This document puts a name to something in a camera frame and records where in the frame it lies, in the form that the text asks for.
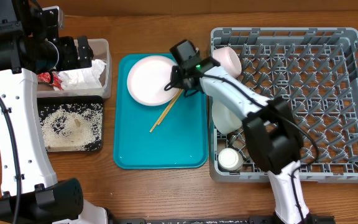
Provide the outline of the white napkin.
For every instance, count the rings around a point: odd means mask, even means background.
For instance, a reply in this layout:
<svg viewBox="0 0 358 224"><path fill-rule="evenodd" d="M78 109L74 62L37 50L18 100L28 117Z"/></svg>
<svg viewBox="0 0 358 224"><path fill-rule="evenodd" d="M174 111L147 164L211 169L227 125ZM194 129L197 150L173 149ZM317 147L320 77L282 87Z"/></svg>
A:
<svg viewBox="0 0 358 224"><path fill-rule="evenodd" d="M101 88L101 74L104 72L106 62L100 59L92 60L92 66L75 70L58 72L57 77L62 81L63 90L82 90Z"/></svg>

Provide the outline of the red snack wrapper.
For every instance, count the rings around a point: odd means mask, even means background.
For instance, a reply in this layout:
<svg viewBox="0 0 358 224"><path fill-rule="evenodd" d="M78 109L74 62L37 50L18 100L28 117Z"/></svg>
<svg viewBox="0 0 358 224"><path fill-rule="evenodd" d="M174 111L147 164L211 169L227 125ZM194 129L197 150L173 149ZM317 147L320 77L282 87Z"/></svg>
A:
<svg viewBox="0 0 358 224"><path fill-rule="evenodd" d="M48 84L58 90L63 90L62 81L57 72L45 72L37 75L39 83Z"/></svg>

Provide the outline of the pink white bowl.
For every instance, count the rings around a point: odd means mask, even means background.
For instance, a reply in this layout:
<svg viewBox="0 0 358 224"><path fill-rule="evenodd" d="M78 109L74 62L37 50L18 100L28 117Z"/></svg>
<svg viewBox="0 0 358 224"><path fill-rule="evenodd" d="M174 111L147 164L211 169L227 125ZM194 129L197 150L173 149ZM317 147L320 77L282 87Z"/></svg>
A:
<svg viewBox="0 0 358 224"><path fill-rule="evenodd" d="M237 78L242 73L240 58L230 47L223 47L212 51L212 57L217 60L227 73Z"/></svg>

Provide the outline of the large white plate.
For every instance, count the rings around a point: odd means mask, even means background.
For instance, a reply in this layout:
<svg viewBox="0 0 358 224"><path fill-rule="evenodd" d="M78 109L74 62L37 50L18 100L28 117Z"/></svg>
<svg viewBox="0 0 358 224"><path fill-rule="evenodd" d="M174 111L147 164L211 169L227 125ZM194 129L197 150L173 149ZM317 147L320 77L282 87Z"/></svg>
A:
<svg viewBox="0 0 358 224"><path fill-rule="evenodd" d="M152 55L142 58L131 68L127 77L127 89L136 102L145 106L160 106L169 102L179 91L170 83L172 67L176 63L165 56Z"/></svg>

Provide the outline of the grey bowl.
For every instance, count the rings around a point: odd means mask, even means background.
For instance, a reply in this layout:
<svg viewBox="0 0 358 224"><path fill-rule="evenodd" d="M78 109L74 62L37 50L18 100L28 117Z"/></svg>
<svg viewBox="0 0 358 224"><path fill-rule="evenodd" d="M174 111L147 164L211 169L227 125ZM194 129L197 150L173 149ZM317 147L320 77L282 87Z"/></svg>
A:
<svg viewBox="0 0 358 224"><path fill-rule="evenodd" d="M219 100L213 100L212 118L221 134L229 134L242 126L242 121Z"/></svg>

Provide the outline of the white paper cup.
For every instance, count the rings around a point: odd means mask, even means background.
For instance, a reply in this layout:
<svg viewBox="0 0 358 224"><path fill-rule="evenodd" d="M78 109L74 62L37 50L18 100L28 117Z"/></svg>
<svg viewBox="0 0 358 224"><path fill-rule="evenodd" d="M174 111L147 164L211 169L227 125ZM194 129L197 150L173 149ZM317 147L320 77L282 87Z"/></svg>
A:
<svg viewBox="0 0 358 224"><path fill-rule="evenodd" d="M237 172L242 169L243 157L235 149L225 148L218 154L218 165L228 172Z"/></svg>

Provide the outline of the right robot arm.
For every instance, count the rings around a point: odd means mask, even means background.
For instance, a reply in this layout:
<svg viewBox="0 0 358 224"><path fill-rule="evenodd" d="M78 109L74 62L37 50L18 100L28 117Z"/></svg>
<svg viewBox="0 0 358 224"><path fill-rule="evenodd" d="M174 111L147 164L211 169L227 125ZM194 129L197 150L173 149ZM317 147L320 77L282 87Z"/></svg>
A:
<svg viewBox="0 0 358 224"><path fill-rule="evenodd" d="M288 103L281 97L262 96L237 80L242 67L230 47L201 58L194 44L184 39L170 53L177 64L165 89L199 91L232 112L242 123L250 158L268 174L276 202L275 219L306 223L310 212L299 180L306 133L295 123Z"/></svg>

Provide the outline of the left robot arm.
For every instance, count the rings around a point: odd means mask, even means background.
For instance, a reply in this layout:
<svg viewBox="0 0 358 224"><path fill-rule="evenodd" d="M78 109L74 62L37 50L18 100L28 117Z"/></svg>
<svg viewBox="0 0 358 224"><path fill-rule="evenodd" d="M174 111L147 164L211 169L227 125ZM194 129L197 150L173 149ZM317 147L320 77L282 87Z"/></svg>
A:
<svg viewBox="0 0 358 224"><path fill-rule="evenodd" d="M84 199L75 178L58 181L37 109L38 75L89 68L85 36L60 37L63 12L36 1L0 1L0 221L113 223L111 212Z"/></svg>

